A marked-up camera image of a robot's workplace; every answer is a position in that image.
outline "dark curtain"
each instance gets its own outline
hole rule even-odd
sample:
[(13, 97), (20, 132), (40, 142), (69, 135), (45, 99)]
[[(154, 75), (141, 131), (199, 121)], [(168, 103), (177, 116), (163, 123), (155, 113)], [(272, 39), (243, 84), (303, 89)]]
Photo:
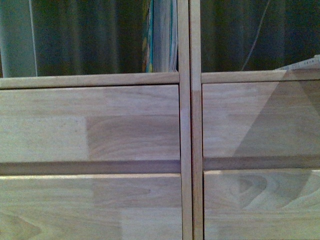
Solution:
[[(268, 0), (201, 0), (203, 72), (240, 71)], [(320, 54), (320, 1), (271, 0), (244, 70), (272, 70)]]
[[(18, 9), (14, 1), (19, 2), (0, 0), (0, 33), (11, 35), (12, 26), (20, 28), (19, 19), (28, 26), (0, 42), (1, 51), (13, 56), (2, 58), (8, 66), (13, 60), (33, 62), (38, 76), (141, 72), (142, 0), (31, 0), (23, 1), (27, 3), (24, 9)], [(19, 57), (21, 47), (17, 46), (27, 41), (24, 52), (29, 56)], [(35, 75), (19, 70), (17, 64), (14, 69), (8, 72), (4, 66), (3, 72), (6, 77)]]

